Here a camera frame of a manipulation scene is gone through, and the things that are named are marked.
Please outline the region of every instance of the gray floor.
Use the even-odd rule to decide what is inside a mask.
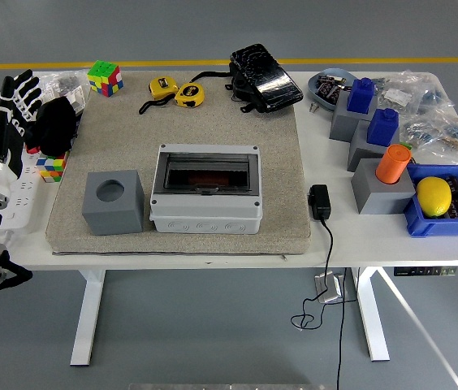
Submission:
[[[277,59],[458,57],[458,2],[0,1],[0,63],[228,59],[255,42]],[[285,68],[315,73],[334,65],[433,72],[458,112],[458,63]],[[0,85],[22,70],[0,70]],[[335,386],[340,308],[326,308],[317,331],[289,323],[314,295],[316,272],[111,271],[88,368],[68,366],[83,278],[36,272],[0,292],[0,388]],[[373,282],[391,360],[369,361],[357,305],[348,304],[341,388],[458,388],[384,281]],[[395,283],[458,375],[458,275]]]

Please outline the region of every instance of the plastic bag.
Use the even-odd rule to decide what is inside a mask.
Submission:
[[[81,114],[90,93],[88,70],[61,71],[39,76],[40,88],[43,91],[43,102],[65,96],[72,104],[76,115]]]
[[[400,123],[400,140],[415,150],[426,150],[458,163],[458,117],[444,110],[405,118]]]
[[[403,71],[375,79],[374,83],[378,91],[378,108],[391,108],[403,117],[453,106],[431,73]]]

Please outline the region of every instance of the black glove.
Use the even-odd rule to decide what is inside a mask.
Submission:
[[[25,132],[27,150],[59,156],[72,147],[76,136],[76,112],[66,97],[45,103],[37,111],[36,122]]]

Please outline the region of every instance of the black power adapter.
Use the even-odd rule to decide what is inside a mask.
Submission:
[[[331,206],[326,184],[314,184],[310,187],[309,205],[312,207],[312,215],[316,220],[330,218]]]

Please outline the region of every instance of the rubik's cube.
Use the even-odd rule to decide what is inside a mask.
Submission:
[[[40,172],[41,177],[46,183],[54,183],[61,181],[63,172],[67,166],[68,155],[70,152],[65,152],[61,156],[51,157],[40,154],[36,161],[36,168]]]
[[[119,66],[106,61],[96,61],[86,75],[92,89],[107,97],[112,96],[123,87]]]

